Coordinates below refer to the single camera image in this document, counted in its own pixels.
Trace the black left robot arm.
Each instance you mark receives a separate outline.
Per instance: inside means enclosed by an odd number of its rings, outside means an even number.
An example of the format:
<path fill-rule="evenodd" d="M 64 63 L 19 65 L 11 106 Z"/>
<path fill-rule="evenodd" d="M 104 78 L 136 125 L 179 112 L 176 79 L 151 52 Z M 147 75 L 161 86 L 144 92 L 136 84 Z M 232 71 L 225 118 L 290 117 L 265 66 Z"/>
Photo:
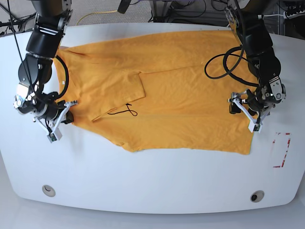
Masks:
<path fill-rule="evenodd" d="M 234 0 L 225 9 L 229 24 L 241 45 L 224 55 L 224 68 L 227 67 L 229 55 L 241 51 L 241 55 L 246 56 L 249 71 L 257 78 L 256 83 L 250 83 L 229 73 L 242 84 L 255 87 L 254 91 L 245 89 L 241 93 L 233 92 L 228 100 L 231 114 L 243 112 L 247 116 L 250 132 L 260 132 L 264 118 L 286 98 L 286 89 L 280 79 L 281 64 L 275 56 L 273 42 L 264 23 L 263 12 L 268 5 L 267 0 L 258 3 L 251 0 L 245 6 L 240 6 L 239 1 Z"/>

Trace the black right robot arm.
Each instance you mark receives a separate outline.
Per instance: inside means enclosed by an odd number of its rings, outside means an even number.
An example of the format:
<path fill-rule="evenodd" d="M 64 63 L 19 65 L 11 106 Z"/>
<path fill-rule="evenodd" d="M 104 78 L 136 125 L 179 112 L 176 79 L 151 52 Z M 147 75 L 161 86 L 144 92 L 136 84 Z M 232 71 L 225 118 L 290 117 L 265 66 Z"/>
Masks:
<path fill-rule="evenodd" d="M 34 0 L 35 25 L 28 41 L 25 58 L 21 59 L 18 70 L 14 108 L 21 114 L 33 114 L 33 120 L 46 132 L 50 142 L 61 139 L 60 124 L 74 121 L 70 107 L 77 101 L 66 102 L 62 97 L 69 86 L 69 71 L 63 59 L 57 55 L 65 29 L 71 15 L 70 0 Z M 53 59 L 64 69 L 63 90 L 46 94 L 44 85 L 52 75 Z"/>

